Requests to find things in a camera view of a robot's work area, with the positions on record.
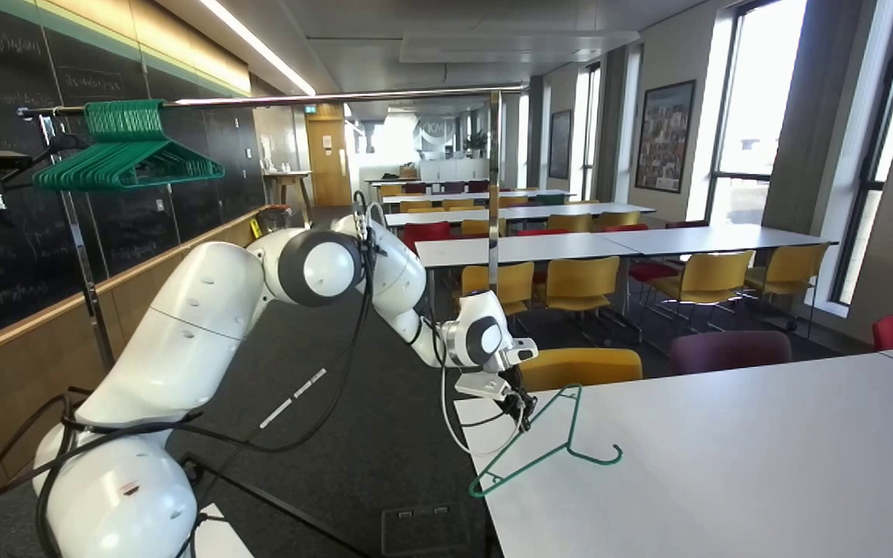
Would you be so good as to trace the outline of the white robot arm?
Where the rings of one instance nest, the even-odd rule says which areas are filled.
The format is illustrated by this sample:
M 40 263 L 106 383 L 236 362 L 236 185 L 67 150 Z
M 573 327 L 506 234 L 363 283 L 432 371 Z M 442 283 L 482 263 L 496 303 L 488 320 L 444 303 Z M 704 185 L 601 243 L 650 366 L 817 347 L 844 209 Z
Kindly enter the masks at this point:
M 366 292 L 372 308 L 465 392 L 509 398 L 509 371 L 537 354 L 509 327 L 496 294 L 460 313 L 418 313 L 425 267 L 366 212 L 316 228 L 277 228 L 253 243 L 194 246 L 146 306 L 129 347 L 73 418 L 35 451 L 35 492 L 59 558 L 194 558 L 194 483 L 167 451 L 172 429 L 222 386 L 270 303 L 320 306 Z

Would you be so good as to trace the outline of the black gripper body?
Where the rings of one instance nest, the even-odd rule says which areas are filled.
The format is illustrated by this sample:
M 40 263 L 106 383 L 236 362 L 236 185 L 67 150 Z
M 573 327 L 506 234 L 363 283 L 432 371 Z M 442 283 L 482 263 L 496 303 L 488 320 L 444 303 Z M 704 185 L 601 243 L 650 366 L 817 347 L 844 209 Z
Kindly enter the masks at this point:
M 500 408 L 514 421 L 517 429 L 532 426 L 532 416 L 534 416 L 534 395 L 520 386 L 511 386 Z

